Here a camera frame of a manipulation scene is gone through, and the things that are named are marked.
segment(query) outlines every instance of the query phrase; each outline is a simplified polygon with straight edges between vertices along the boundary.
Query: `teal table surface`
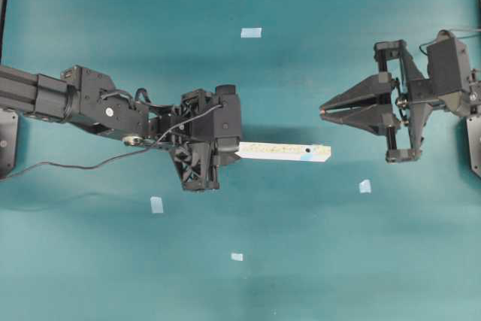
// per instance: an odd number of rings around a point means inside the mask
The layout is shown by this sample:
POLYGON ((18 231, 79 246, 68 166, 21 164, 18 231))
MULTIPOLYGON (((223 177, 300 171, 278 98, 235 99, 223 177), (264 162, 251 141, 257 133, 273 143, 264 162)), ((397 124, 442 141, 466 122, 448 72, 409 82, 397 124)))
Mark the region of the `teal table surface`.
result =
MULTIPOLYGON (((161 152, 0 183, 0 319, 478 320, 481 179, 464 123, 434 114, 421 160, 387 165, 385 139, 318 111, 377 72, 376 41, 403 38, 425 72, 419 44, 478 22, 477 0, 9 0, 6 65, 56 77, 85 65, 162 104, 233 83, 246 141, 332 157, 243 159, 196 194, 161 152), (262 38, 241 39, 246 27, 262 38)), ((481 67, 479 39, 466 43, 481 67)), ((129 150, 21 120, 17 170, 129 150)))

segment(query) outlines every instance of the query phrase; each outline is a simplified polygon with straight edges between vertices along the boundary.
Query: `tape piece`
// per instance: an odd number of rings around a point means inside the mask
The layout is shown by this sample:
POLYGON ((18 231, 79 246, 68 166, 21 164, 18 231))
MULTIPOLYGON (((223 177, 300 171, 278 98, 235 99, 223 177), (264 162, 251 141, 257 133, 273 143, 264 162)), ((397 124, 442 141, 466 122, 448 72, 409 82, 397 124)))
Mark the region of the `tape piece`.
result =
POLYGON ((231 253, 231 259, 233 261, 243 261, 244 255, 242 253, 231 253))
POLYGON ((363 180, 359 184, 359 192, 360 193, 371 193, 371 181, 370 180, 363 180))
POLYGON ((150 207, 152 213, 164 213, 164 204, 160 197, 150 197, 150 207))
POLYGON ((325 162, 331 156, 331 148, 320 144, 241 142, 236 154, 241 158, 250 159, 325 162))
POLYGON ((262 38, 262 28, 242 28, 241 38, 262 38))

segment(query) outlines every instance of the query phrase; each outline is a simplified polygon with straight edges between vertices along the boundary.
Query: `black wire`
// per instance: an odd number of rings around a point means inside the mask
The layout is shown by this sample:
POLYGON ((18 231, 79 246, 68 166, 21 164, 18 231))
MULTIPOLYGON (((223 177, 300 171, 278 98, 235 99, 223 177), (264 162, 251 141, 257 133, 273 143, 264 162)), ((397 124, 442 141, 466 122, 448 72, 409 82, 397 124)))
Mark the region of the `black wire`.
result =
POLYGON ((123 95, 124 97, 126 97, 127 100, 129 101, 129 107, 131 109, 135 109, 134 97, 132 97, 132 94, 130 94, 126 90, 115 89, 111 92, 105 92, 105 93, 102 93, 100 95, 100 98, 101 99, 107 99, 107 98, 110 98, 110 97, 114 97, 115 95, 123 95))
POLYGON ((125 153, 125 154, 120 154, 118 156, 114 156, 114 157, 111 157, 111 158, 108 158, 100 163, 98 163, 97 165, 61 165, 59 163, 55 163, 55 162, 39 162, 39 163, 35 163, 34 165, 31 165, 30 167, 27 167, 25 169, 23 169, 22 171, 19 171, 17 173, 14 173, 14 174, 11 174, 7 177, 4 177, 2 179, 0 179, 0 182, 3 182, 5 180, 10 180, 11 178, 14 178, 14 177, 19 177, 19 176, 22 176, 24 175, 25 173, 31 171, 32 169, 35 169, 37 167, 40 167, 42 165, 51 165, 53 167, 60 167, 60 168, 70 168, 70 169, 80 169, 82 171, 91 171, 93 169, 97 169, 97 168, 100 168, 104 165, 107 165, 111 162, 114 162, 114 161, 117 161, 119 159, 123 159, 123 158, 126 158, 126 157, 130 157, 130 156, 134 156, 136 154, 141 154, 141 153, 145 153, 145 152, 148 152, 149 150, 152 150, 155 148, 155 146, 159 145, 161 143, 161 141, 170 133, 172 132, 174 129, 176 129, 177 127, 180 127, 180 126, 183 126, 184 124, 186 123, 190 123, 192 122, 193 120, 197 120, 199 118, 202 118, 206 115, 208 115, 210 112, 214 111, 215 109, 217 108, 220 108, 222 107, 221 104, 218 104, 212 108, 209 108, 208 110, 206 110, 204 113, 201 113, 195 117, 192 117, 192 118, 189 118, 187 120, 184 120, 182 122, 179 122, 175 125, 173 125, 171 128, 167 129, 164 133, 162 133, 162 135, 154 142, 152 143, 150 146, 148 146, 147 148, 143 149, 143 150, 136 150, 135 152, 130 152, 130 153, 125 153))
MULTIPOLYGON (((448 29, 448 32, 472 32, 472 33, 477 33, 477 32, 481 32, 481 29, 477 29, 477 28, 448 29)), ((464 37, 457 37, 457 38, 458 39, 468 39, 468 38, 475 38, 475 37, 479 37, 479 36, 480 36, 480 34, 472 34, 472 35, 465 35, 464 37)), ((424 47, 427 47, 428 45, 431 45, 435 42, 436 42, 436 40, 428 41, 426 43, 422 43, 422 44, 419 45, 419 50, 425 56, 428 56, 428 54, 424 51, 424 47)))

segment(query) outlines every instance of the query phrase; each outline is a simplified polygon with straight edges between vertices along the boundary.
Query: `black mounting plate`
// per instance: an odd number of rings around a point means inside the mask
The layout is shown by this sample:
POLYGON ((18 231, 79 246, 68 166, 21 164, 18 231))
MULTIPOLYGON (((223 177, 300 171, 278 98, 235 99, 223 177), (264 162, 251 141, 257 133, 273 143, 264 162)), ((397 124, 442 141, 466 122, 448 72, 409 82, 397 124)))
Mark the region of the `black mounting plate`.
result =
POLYGON ((0 178, 15 167, 18 125, 17 113, 0 109, 0 178))
POLYGON ((481 116, 466 118, 471 170, 481 177, 481 116))

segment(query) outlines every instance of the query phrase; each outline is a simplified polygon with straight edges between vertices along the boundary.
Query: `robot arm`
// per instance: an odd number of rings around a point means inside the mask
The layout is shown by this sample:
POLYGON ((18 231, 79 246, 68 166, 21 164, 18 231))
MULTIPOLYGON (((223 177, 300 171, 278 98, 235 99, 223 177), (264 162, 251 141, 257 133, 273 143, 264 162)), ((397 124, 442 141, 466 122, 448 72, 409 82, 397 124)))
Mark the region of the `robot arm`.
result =
POLYGON ((0 177, 14 167, 18 117, 11 111, 70 123, 129 146, 167 150, 185 190, 218 189, 219 167, 239 158, 241 105, 235 86, 218 86, 214 93, 198 89, 183 95, 179 105, 158 106, 145 89, 132 97, 88 68, 74 66, 56 79, 0 65, 0 108, 0 177))
POLYGON ((422 132, 433 111, 449 111, 459 117, 476 116, 481 84, 472 71, 467 46, 453 33, 440 31, 428 46, 428 74, 425 78, 404 41, 374 45, 379 73, 321 105, 323 120, 364 129, 386 136, 387 162, 415 161, 421 156, 422 132), (388 61, 398 59, 401 80, 388 72, 388 61), (398 91, 395 103, 392 92, 398 91), (398 109, 400 119, 393 111, 398 109), (407 127, 410 148, 399 150, 396 132, 407 127))

